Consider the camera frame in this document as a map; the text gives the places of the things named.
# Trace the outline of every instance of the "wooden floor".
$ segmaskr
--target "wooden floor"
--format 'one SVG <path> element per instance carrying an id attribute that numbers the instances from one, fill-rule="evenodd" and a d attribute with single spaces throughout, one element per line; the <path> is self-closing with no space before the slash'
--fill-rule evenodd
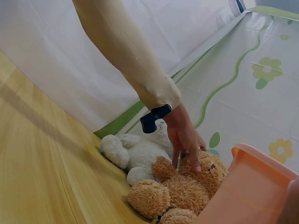
<path id="1" fill-rule="evenodd" d="M 0 51 L 0 223 L 142 224 L 100 140 Z"/>

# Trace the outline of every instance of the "orange container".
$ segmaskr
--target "orange container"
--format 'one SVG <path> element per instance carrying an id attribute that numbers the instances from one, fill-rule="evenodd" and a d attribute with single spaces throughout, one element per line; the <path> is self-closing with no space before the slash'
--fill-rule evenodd
<path id="1" fill-rule="evenodd" d="M 229 175 L 194 224 L 275 224 L 298 174 L 246 144 L 232 154 Z"/>

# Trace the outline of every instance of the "teddy bear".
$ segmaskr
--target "teddy bear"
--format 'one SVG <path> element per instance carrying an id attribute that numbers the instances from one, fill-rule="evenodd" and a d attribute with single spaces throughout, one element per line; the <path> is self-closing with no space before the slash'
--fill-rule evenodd
<path id="1" fill-rule="evenodd" d="M 157 157 L 171 161 L 172 144 L 168 138 L 167 125 L 156 121 L 157 130 L 147 135 L 119 134 L 105 136 L 100 145 L 101 152 L 114 165 L 128 172 L 127 181 L 133 186 L 141 180 L 160 180 L 152 174 L 151 164 Z"/>
<path id="2" fill-rule="evenodd" d="M 160 224 L 192 223 L 228 175 L 220 158 L 212 153 L 201 151 L 199 162 L 202 171 L 195 173 L 189 155 L 182 159 L 179 170 L 158 157 L 152 171 L 161 183 L 139 181 L 128 193 L 129 204 L 147 219 L 162 216 Z"/>

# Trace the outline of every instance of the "white fabric wall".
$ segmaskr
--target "white fabric wall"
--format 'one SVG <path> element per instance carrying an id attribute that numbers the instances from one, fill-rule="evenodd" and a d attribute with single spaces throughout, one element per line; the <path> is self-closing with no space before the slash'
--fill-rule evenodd
<path id="1" fill-rule="evenodd" d="M 123 0 L 167 72 L 239 14 L 235 0 Z M 85 35 L 71 0 L 0 0 L 0 48 L 92 131 L 137 101 Z"/>

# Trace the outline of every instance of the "beige sleeve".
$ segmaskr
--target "beige sleeve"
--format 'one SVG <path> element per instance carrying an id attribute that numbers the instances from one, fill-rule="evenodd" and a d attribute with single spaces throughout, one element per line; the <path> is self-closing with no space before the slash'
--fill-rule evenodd
<path id="1" fill-rule="evenodd" d="M 84 31 L 136 90 L 150 110 L 181 101 L 181 93 L 159 66 L 148 42 L 121 0 L 73 0 Z"/>

